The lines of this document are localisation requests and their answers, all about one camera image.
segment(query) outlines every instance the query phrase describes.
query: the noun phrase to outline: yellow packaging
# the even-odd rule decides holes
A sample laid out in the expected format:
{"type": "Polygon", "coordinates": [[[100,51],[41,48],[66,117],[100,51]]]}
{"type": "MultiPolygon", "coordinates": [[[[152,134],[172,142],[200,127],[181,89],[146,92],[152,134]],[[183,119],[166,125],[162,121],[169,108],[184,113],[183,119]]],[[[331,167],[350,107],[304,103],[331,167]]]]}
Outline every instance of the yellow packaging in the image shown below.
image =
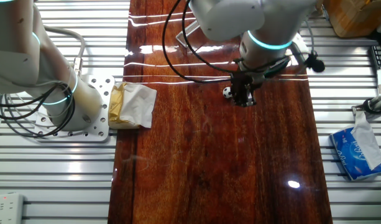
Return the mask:
{"type": "Polygon", "coordinates": [[[124,103],[124,86],[127,83],[122,83],[119,86],[113,86],[110,95],[110,107],[109,107],[109,127],[111,129],[137,129],[138,124],[134,124],[130,121],[121,120],[121,108],[124,103]]]}

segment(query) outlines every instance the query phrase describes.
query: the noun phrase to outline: tissue box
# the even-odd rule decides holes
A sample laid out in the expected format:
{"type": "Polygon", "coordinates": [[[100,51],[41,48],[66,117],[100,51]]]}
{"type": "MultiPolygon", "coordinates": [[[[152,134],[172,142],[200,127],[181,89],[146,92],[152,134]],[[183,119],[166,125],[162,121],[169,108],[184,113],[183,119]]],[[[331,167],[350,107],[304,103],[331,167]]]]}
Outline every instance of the tissue box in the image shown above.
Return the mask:
{"type": "Polygon", "coordinates": [[[115,84],[111,91],[109,127],[137,129],[152,127],[152,112],[157,91],[135,83],[115,84]]]}
{"type": "Polygon", "coordinates": [[[347,128],[330,135],[348,177],[350,180],[359,180],[380,173],[381,164],[370,170],[362,149],[351,133],[353,129],[347,128]]]}
{"type": "Polygon", "coordinates": [[[324,0],[324,8],[340,37],[367,36],[381,24],[381,0],[324,0]]]}

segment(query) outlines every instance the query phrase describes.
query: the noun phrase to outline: wooden table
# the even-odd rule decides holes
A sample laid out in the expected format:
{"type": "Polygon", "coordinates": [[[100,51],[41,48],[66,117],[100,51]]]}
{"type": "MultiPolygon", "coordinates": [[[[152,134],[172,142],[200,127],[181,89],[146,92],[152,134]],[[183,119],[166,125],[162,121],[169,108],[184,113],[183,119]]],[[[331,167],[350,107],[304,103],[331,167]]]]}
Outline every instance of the wooden table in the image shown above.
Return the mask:
{"type": "MultiPolygon", "coordinates": [[[[151,129],[119,131],[109,223],[332,223],[308,82],[264,83],[250,108],[223,98],[229,83],[184,83],[163,57],[166,17],[155,16],[174,3],[131,1],[124,80],[147,83],[157,101],[151,129]]],[[[166,41],[176,68],[228,76],[175,40],[180,18],[166,41]]],[[[210,62],[239,56],[239,39],[192,42],[210,62]]]]}

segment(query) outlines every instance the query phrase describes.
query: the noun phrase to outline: blue tissue box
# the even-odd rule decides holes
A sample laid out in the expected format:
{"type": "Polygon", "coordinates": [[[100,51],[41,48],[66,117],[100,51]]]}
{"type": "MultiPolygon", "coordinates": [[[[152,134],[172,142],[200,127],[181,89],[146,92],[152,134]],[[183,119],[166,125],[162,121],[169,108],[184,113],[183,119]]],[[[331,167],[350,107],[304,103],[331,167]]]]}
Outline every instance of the blue tissue box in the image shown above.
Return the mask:
{"type": "Polygon", "coordinates": [[[351,134],[352,130],[353,128],[347,128],[330,135],[347,175],[351,180],[357,180],[380,173],[381,164],[370,170],[362,150],[351,134]]]}

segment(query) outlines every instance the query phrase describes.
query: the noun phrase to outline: small black object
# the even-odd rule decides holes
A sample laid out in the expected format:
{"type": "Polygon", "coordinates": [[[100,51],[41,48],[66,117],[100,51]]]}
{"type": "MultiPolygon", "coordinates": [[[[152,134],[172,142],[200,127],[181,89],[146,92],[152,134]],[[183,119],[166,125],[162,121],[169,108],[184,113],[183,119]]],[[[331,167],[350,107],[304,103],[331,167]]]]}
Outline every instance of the small black object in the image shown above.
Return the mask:
{"type": "Polygon", "coordinates": [[[262,84],[253,85],[252,78],[249,75],[241,73],[232,73],[231,78],[231,93],[234,104],[242,107],[256,105],[254,91],[260,88],[262,84]]]}
{"type": "Polygon", "coordinates": [[[316,52],[312,52],[309,54],[308,59],[305,61],[305,65],[308,68],[312,68],[315,72],[323,72],[326,69],[326,66],[322,60],[317,59],[318,54],[316,52]]]}

